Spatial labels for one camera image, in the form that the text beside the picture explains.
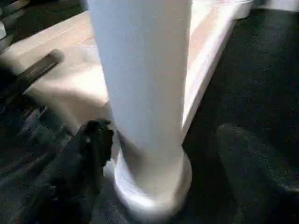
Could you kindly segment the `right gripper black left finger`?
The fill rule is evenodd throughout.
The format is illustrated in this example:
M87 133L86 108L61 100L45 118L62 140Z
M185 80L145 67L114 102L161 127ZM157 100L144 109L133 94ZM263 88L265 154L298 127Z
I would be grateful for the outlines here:
M111 159L114 132L106 119L90 120L33 182L15 224L87 224Z

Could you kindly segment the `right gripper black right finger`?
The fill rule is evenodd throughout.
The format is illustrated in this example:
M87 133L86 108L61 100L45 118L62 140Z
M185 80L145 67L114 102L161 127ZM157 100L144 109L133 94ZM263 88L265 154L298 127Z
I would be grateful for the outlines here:
M216 130L218 155L237 203L236 224L297 224L299 170L244 128Z

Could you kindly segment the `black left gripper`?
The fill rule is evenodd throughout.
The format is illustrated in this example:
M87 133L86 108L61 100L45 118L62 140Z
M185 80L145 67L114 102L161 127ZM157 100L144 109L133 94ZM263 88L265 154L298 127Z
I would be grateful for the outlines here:
M40 60L29 66L20 74L13 71L13 65L7 61L0 62L0 120L14 122L29 116L34 110L43 111L45 106L38 103L25 92L61 64L64 55L54 49Z

